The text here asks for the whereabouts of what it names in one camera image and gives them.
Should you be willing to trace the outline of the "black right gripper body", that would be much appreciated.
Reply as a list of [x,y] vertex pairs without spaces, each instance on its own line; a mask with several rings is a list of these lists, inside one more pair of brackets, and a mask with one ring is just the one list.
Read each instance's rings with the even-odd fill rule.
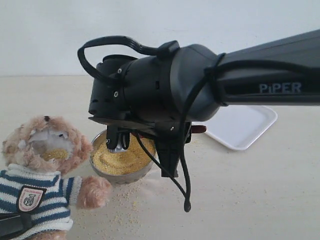
[[179,121],[140,122],[101,117],[89,117],[91,121],[107,126],[117,126],[127,130],[136,137],[143,137],[154,142],[159,161],[151,160],[161,169],[164,178],[178,177],[178,163],[181,163],[184,177],[190,176],[185,159],[185,144],[191,141],[192,122],[188,119],[181,124]]

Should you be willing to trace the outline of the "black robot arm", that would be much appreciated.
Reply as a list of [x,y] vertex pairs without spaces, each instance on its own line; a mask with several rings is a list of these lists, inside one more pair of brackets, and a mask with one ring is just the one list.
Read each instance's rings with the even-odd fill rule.
[[77,55],[94,79],[90,119],[112,127],[108,147],[124,132],[153,139],[163,177],[177,177],[191,123],[209,120],[220,107],[320,103],[318,30],[221,54],[175,40],[148,47],[105,36]]

